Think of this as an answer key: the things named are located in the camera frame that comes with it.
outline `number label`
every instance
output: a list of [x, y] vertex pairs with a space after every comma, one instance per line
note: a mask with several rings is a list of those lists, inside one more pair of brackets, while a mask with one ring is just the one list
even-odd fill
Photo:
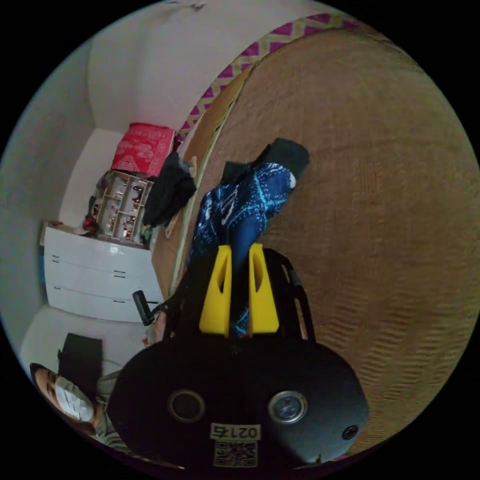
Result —
[[260, 425], [228, 425], [212, 423], [210, 425], [211, 440], [229, 440], [231, 442], [257, 442], [260, 440]]

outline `sticker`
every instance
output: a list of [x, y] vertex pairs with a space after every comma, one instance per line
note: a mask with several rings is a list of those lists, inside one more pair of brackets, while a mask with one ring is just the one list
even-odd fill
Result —
[[260, 425], [228, 425], [212, 423], [210, 426], [211, 440], [225, 440], [233, 442], [257, 442], [260, 440]]
[[214, 467], [255, 468], [257, 464], [257, 441], [215, 441]]

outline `pink zigzag pattern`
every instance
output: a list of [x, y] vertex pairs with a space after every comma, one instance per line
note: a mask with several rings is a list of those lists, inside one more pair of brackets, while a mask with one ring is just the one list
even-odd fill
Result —
[[[379, 40], [389, 42], [383, 35], [345, 14], [330, 15], [329, 13], [319, 13], [285, 23], [264, 35], [260, 40], [253, 42], [230, 65], [218, 74], [216, 80], [208, 87], [198, 103], [191, 110], [187, 120], [178, 132], [180, 138], [185, 139], [189, 131], [197, 123], [200, 116], [209, 108], [217, 95], [238, 75], [238, 73], [235, 73], [236, 70], [243, 72], [250, 65], [288, 45], [293, 40], [312, 35], [322, 30], [338, 28], [338, 25], [341, 25], [341, 28], [344, 29], [362, 28], [370, 34], [377, 36]], [[300, 28], [300, 35], [294, 33], [295, 27]], [[262, 49], [264, 44], [267, 44], [266, 51]]]

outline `blue patterned fabric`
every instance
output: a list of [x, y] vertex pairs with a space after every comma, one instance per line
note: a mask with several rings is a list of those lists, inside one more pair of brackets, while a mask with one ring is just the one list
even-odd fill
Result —
[[[196, 256], [216, 253], [230, 245], [232, 275], [248, 263], [250, 247], [267, 228], [295, 188], [296, 178], [286, 167], [263, 162], [248, 167], [234, 183], [220, 185], [203, 197], [187, 266]], [[230, 334], [243, 336], [249, 321], [248, 298], [232, 318]]]

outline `red box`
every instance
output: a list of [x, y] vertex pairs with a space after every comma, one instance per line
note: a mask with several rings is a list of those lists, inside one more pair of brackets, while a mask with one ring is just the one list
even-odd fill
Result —
[[174, 138], [171, 128], [132, 123], [116, 148], [111, 169], [158, 176]]

